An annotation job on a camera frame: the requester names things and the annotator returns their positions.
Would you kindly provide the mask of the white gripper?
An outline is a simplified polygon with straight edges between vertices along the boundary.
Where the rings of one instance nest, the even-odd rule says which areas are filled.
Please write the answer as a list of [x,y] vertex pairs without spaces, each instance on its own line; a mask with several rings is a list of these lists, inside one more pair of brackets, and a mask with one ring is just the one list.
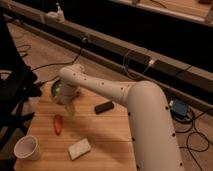
[[78,86],[68,85],[62,83],[59,87],[59,91],[56,94],[55,102],[66,106],[66,111],[73,117],[75,115],[75,105],[70,103],[77,95],[79,91]]

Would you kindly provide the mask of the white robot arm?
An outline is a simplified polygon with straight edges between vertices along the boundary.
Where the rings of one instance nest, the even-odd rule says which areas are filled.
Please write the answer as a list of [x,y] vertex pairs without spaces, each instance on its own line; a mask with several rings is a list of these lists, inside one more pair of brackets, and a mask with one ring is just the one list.
[[62,104],[83,87],[127,108],[139,171],[184,171],[169,105],[160,86],[151,81],[123,85],[88,76],[79,64],[63,67],[59,77]]

